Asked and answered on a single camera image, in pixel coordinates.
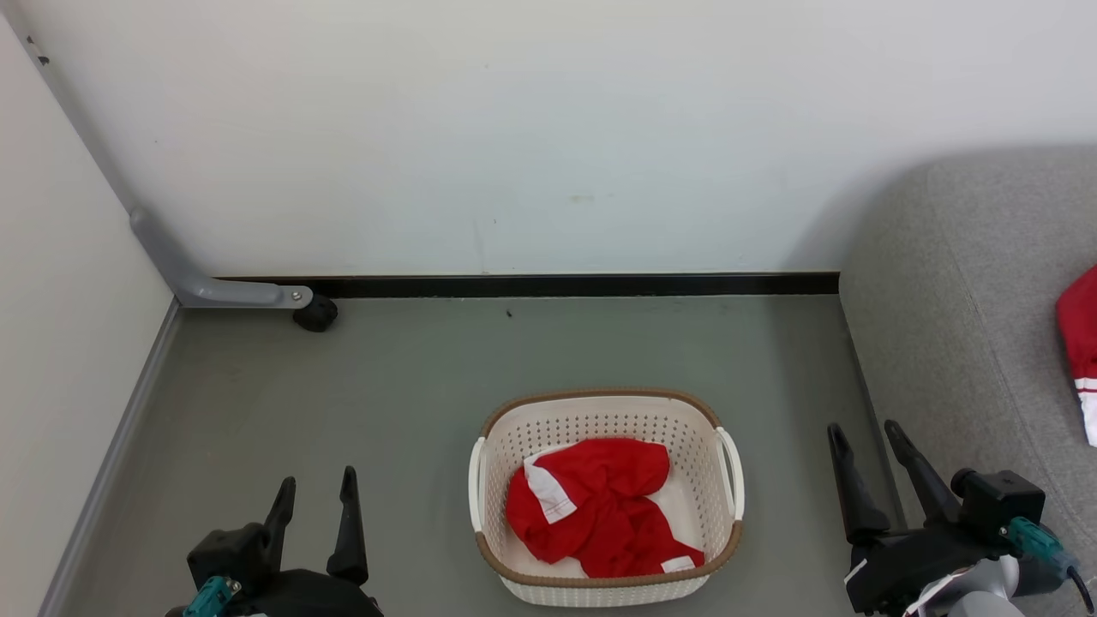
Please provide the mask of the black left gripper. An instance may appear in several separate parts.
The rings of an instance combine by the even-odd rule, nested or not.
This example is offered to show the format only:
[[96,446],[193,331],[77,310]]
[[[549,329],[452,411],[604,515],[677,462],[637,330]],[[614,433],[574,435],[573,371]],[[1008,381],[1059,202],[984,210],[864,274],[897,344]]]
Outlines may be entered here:
[[[297,500],[297,480],[286,476],[267,514],[267,565],[281,570],[285,530]],[[278,572],[258,590],[231,601],[231,616],[381,616],[375,598],[362,590],[369,579],[367,547],[362,523],[357,469],[346,465],[339,500],[342,512],[327,573],[310,570]]]

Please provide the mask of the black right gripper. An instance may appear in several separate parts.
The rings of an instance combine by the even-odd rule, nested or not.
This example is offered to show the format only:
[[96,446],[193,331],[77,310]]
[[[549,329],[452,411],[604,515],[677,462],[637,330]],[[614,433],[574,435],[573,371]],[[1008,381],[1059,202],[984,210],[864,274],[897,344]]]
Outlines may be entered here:
[[925,515],[924,524],[935,526],[886,534],[887,515],[877,507],[855,469],[853,449],[842,427],[828,425],[842,527],[847,543],[853,547],[845,588],[858,614],[901,614],[920,597],[926,586],[984,559],[996,560],[1004,554],[1004,543],[999,540],[985,542],[954,524],[960,501],[898,422],[886,419],[884,433],[898,464],[908,473]]

